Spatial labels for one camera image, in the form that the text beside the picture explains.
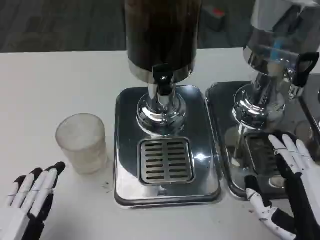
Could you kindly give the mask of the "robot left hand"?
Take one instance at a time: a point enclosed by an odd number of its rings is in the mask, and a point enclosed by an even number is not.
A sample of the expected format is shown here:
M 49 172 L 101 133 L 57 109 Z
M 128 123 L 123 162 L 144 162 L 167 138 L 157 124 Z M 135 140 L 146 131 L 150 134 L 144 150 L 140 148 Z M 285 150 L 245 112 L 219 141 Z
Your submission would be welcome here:
M 19 176 L 0 205 L 2 240 L 39 240 L 52 209 L 54 189 L 66 164 L 35 168 Z

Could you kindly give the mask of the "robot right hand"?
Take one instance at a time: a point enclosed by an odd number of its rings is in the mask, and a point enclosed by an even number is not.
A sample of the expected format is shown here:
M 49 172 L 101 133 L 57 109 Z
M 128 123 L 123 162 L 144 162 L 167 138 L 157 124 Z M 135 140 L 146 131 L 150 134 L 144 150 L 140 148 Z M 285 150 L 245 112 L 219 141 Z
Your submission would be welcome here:
M 244 179 L 246 196 L 258 220 L 282 240 L 318 240 L 320 238 L 320 166 L 314 161 L 304 142 L 287 133 L 269 134 L 284 178 L 292 216 L 274 207 L 261 192 L 253 175 Z

